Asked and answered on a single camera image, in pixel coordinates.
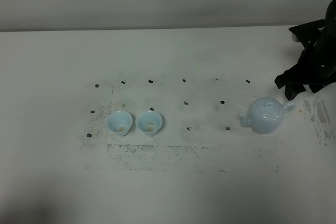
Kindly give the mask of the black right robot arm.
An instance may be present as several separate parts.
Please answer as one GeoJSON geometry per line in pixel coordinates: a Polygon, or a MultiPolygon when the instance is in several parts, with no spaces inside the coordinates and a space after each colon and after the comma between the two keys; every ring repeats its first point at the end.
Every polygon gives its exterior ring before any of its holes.
{"type": "Polygon", "coordinates": [[[293,40],[303,45],[297,63],[275,79],[276,86],[285,87],[291,101],[305,92],[312,93],[335,83],[335,0],[329,4],[324,19],[289,28],[293,40]]]}

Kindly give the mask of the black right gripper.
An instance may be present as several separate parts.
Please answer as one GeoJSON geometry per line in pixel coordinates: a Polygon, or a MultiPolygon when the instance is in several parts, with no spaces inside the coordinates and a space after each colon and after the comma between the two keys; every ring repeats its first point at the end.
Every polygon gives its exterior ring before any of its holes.
{"type": "Polygon", "coordinates": [[[285,87],[288,101],[305,92],[305,86],[317,93],[332,83],[335,83],[334,49],[304,49],[298,62],[275,79],[278,88],[285,87]]]}

